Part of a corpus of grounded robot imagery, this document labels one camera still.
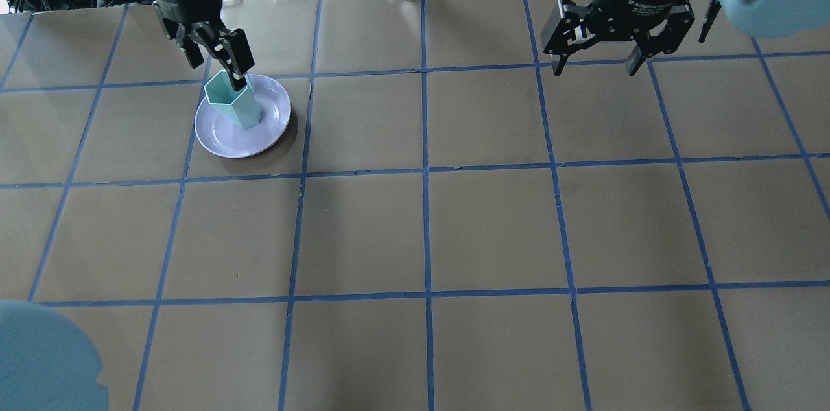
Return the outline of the light blue faceted cup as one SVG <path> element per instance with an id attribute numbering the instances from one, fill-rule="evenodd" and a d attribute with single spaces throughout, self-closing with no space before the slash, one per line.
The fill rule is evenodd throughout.
<path id="1" fill-rule="evenodd" d="M 249 130 L 262 121 L 263 110 L 247 74 L 237 79 L 227 71 L 219 72 L 205 83 L 204 94 L 210 112 L 240 130 Z"/>

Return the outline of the lilac plate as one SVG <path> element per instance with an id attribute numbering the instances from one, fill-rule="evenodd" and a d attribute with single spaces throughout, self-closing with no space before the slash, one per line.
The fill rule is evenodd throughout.
<path id="1" fill-rule="evenodd" d="M 211 154 L 226 159 L 242 159 L 260 154 L 275 145 L 287 130 L 292 104 L 287 90 L 266 75 L 249 75 L 255 98 L 262 107 L 260 124 L 240 130 L 230 121 L 211 113 L 205 94 L 195 113 L 196 139 Z"/>

